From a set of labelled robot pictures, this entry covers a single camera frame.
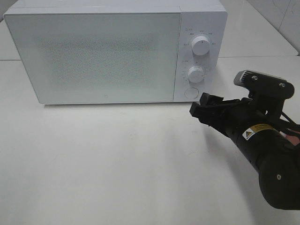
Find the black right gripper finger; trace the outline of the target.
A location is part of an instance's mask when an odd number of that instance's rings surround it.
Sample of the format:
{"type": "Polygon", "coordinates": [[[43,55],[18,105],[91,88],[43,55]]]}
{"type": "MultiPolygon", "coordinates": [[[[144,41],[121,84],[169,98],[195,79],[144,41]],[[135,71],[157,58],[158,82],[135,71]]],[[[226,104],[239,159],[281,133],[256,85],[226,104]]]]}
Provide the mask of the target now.
{"type": "Polygon", "coordinates": [[[200,105],[198,102],[193,102],[189,112],[203,124],[214,124],[218,123],[224,109],[219,105],[200,105]]]}
{"type": "Polygon", "coordinates": [[[201,95],[199,104],[200,105],[218,105],[223,102],[223,97],[215,96],[215,95],[210,95],[209,93],[203,93],[201,95]]]}

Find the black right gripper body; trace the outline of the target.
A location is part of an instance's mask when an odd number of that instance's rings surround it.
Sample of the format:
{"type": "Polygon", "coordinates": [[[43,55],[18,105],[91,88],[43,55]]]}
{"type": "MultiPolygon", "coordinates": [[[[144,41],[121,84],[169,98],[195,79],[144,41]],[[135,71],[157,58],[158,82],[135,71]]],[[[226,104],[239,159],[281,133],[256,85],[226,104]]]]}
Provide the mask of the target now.
{"type": "Polygon", "coordinates": [[[240,150],[277,150],[285,143],[278,126],[259,110],[252,110],[246,98],[223,101],[211,115],[210,126],[230,138],[240,150]]]}

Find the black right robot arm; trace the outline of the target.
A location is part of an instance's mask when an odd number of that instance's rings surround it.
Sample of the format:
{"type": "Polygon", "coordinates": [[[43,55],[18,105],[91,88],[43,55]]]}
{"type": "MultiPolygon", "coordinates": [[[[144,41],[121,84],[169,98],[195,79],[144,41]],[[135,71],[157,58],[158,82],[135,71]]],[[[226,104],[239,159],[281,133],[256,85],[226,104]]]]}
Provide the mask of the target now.
{"type": "Polygon", "coordinates": [[[199,121],[232,142],[258,172],[259,186],[269,205],[300,209],[300,149],[291,144],[267,119],[252,108],[249,98],[224,100],[203,93],[199,121]]]}

